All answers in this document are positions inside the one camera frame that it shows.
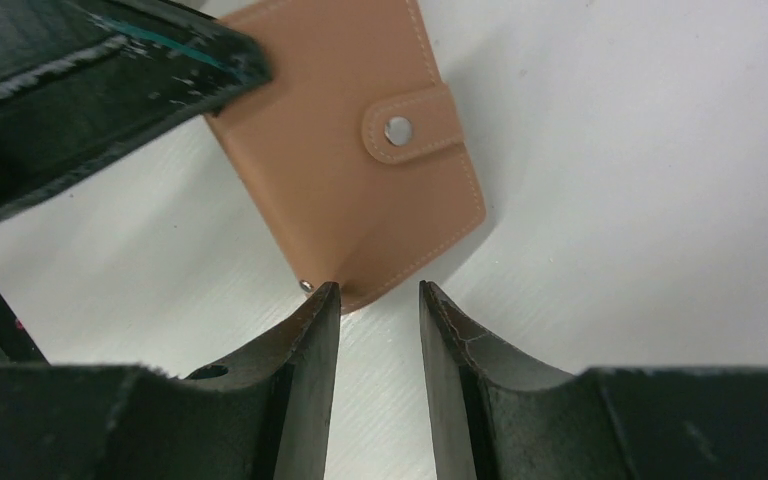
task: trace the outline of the metal rivet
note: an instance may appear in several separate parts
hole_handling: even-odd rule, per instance
[[[384,136],[393,145],[403,147],[413,138],[413,125],[405,117],[393,117],[384,125]]]

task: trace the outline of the brown leather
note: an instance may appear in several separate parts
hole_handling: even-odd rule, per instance
[[[221,20],[274,80],[208,123],[299,280],[343,313],[475,229],[484,201],[415,0],[267,0]],[[409,119],[411,141],[384,124]]]

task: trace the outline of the silver snap button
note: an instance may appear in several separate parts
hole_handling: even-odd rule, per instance
[[[403,147],[413,138],[413,125],[405,117],[393,117],[384,125],[384,136],[393,145]]]

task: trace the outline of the teal line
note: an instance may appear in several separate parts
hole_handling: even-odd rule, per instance
[[[214,66],[222,71],[229,72],[237,76],[237,72],[234,69],[228,67],[227,65],[216,60],[210,55],[202,53],[192,47],[188,47],[182,43],[178,43],[172,39],[164,37],[163,35],[160,35],[148,30],[143,30],[142,28],[139,28],[139,27],[135,27],[129,23],[120,22],[118,20],[111,20],[105,17],[101,17],[101,18],[106,25],[110,26],[111,28],[118,31],[119,33],[124,33],[125,35],[131,36],[131,37],[159,43],[164,47],[169,47],[173,50],[177,50],[182,54],[192,58],[193,60],[206,63],[207,65]]]

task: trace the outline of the white table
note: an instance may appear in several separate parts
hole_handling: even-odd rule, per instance
[[[768,364],[768,1],[421,6],[489,220],[344,319],[327,477],[434,478],[420,279],[572,372]],[[1,224],[0,289],[56,363],[172,374],[302,300],[201,119]]]

